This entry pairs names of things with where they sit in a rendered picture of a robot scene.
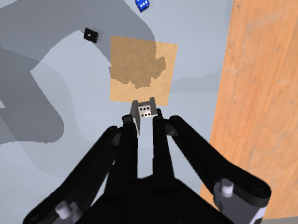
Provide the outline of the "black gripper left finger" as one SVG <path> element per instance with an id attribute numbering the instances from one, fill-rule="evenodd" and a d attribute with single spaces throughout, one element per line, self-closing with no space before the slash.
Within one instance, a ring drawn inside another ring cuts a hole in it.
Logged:
<path id="1" fill-rule="evenodd" d="M 138 100 L 133 100 L 130 113 L 122 117 L 123 126 L 108 127 L 64 182 L 32 209 L 22 224 L 75 224 L 92 205 L 107 174 L 93 224 L 125 224 L 129 177 L 138 175 L 140 119 Z"/>

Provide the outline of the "blue die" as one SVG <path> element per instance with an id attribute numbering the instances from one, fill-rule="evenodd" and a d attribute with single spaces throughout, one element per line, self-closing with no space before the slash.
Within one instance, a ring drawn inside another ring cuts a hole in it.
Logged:
<path id="1" fill-rule="evenodd" d="M 135 3 L 140 12 L 143 12 L 147 8 L 149 8 L 149 1 L 148 0 L 135 0 Z"/>

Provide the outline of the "black die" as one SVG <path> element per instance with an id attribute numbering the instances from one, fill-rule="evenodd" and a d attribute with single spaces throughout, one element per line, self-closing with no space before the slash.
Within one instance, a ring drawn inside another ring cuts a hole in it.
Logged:
<path id="1" fill-rule="evenodd" d="M 88 28 L 85 28 L 85 32 L 84 32 L 84 39 L 88 40 L 88 41 L 91 41 L 93 43 L 97 43 L 97 39 L 98 39 L 98 33 L 93 31 L 93 30 L 90 30 Z"/>

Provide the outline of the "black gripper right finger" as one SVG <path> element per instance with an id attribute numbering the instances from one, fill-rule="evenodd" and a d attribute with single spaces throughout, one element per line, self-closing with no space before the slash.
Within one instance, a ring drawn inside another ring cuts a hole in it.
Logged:
<path id="1" fill-rule="evenodd" d="M 150 97 L 153 124 L 154 224 L 183 224 L 167 136 L 171 136 L 218 210 L 234 224 L 260 224 L 272 191 L 262 179 L 229 162 L 180 116 L 164 119 Z"/>

